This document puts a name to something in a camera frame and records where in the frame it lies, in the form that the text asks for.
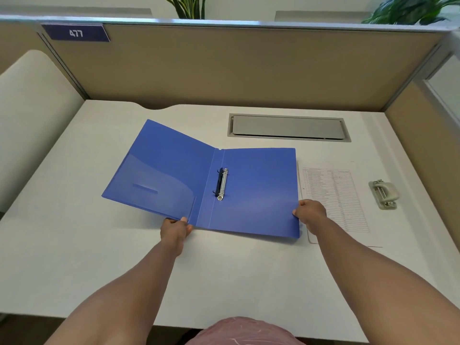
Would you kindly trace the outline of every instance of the white desk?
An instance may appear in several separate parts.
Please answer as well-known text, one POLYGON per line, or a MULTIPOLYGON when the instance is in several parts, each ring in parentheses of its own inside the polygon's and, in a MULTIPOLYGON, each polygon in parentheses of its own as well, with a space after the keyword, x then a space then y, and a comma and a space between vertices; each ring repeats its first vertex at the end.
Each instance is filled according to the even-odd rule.
MULTIPOLYGON (((390 258, 460 305, 460 256, 382 113, 86 101, 0 221, 0 312, 66 317, 137 263, 162 218, 101 194, 146 119, 219 148, 295 147, 297 158, 354 162, 369 226, 390 258), (229 138, 229 113, 342 117, 351 143, 229 138), (399 208, 377 208, 368 181, 392 181, 399 208)), ((230 316, 296 336, 366 341, 317 245, 196 230, 177 259, 158 325, 206 328, 230 316)))

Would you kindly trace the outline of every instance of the snake plant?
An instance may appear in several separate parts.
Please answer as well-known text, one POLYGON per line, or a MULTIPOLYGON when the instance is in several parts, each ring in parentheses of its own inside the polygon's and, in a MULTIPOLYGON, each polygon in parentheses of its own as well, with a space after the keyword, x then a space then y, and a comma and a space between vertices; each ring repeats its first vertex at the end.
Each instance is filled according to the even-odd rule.
POLYGON ((449 5, 460 5, 460 0, 385 0, 363 23, 427 25, 446 20, 439 13, 449 5))
POLYGON ((176 9, 177 15, 180 19, 204 19, 204 3, 201 3, 200 14, 200 0, 167 0, 176 9))

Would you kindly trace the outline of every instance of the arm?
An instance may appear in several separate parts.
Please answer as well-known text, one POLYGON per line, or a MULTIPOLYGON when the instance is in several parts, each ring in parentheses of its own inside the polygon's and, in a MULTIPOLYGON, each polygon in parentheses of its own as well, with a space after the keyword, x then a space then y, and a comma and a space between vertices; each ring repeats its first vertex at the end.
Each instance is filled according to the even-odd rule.
POLYGON ((371 344, 457 344, 460 310, 423 278, 358 243, 302 200, 293 211, 318 243, 326 264, 371 344))
POLYGON ((187 219, 165 219, 161 241, 132 269, 81 303, 46 345, 145 344, 176 257, 192 231, 187 219))

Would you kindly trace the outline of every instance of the floor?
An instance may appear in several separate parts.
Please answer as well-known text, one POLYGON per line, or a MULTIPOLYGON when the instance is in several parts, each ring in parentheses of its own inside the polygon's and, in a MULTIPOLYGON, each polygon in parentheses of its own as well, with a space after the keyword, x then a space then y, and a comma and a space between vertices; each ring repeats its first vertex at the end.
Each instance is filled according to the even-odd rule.
MULTIPOLYGON (((8 315, 0 321, 1 345, 43 345, 63 319, 39 316, 8 315)), ((188 328, 153 326, 147 345, 184 345, 183 336, 192 336, 198 330, 188 328)), ((353 345, 357 343, 334 342, 331 340, 300 339, 311 345, 353 345)))

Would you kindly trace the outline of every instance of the binder cover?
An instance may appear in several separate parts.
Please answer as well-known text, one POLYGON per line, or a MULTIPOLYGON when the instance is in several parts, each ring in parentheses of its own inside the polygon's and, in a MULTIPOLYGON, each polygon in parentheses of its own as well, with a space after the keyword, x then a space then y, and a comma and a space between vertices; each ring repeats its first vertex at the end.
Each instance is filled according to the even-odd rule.
POLYGON ((295 149, 219 150, 147 120, 102 197, 204 229, 299 238, 295 149))

